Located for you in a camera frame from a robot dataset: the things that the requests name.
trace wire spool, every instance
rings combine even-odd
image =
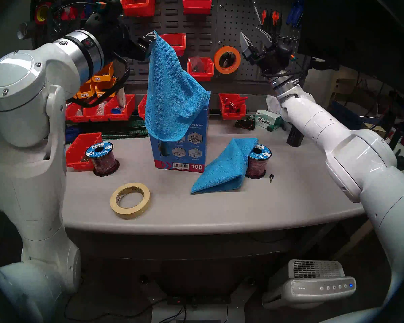
[[[100,142],[87,149],[85,155],[94,165],[93,173],[96,176],[103,177],[113,174],[120,166],[120,162],[115,159],[110,142]]]
[[[252,179],[262,178],[266,174],[265,166],[271,158],[271,150],[267,146],[256,144],[248,156],[246,177]]]

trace orange tape roll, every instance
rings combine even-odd
[[[220,59],[222,57],[222,55],[224,55],[227,52],[231,52],[233,53],[233,55],[235,55],[235,62],[232,63],[232,65],[230,65],[229,67],[221,67],[220,65]],[[238,69],[238,67],[241,64],[241,55],[240,53],[234,49],[233,47],[230,46],[224,46],[221,49],[219,49],[215,54],[214,54],[214,65],[215,68],[222,74],[230,74],[233,73],[234,71],[236,71]]]

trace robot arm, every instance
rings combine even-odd
[[[325,152],[334,182],[352,202],[362,203],[391,266],[388,301],[404,277],[404,174],[396,157],[372,130],[350,131],[316,104],[286,71],[291,52],[260,31],[266,50],[259,52],[241,32],[243,56],[269,77],[283,119]]]
[[[23,241],[21,262],[0,268],[0,289],[28,322],[50,321],[80,280],[61,217],[66,100],[117,53],[144,60],[149,50],[149,37],[130,41],[118,0],[99,1],[83,29],[0,59],[0,209]]]

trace blue cardboard box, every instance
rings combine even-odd
[[[156,168],[204,172],[207,130],[208,105],[200,111],[179,141],[164,142],[150,135]]]

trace gray table surface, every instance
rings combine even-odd
[[[234,122],[211,119],[206,164],[233,137],[257,137],[272,157],[264,178],[245,178],[231,192],[191,195],[198,173],[154,167],[149,138],[114,140],[120,168],[107,177],[68,168],[63,221],[67,228],[116,234],[231,234],[321,224],[364,213],[330,178],[325,155],[308,139],[298,148],[286,143],[288,131],[247,131]],[[272,183],[269,174],[274,175]],[[112,193],[131,182],[148,186],[151,199],[141,216],[124,220],[109,205]]]

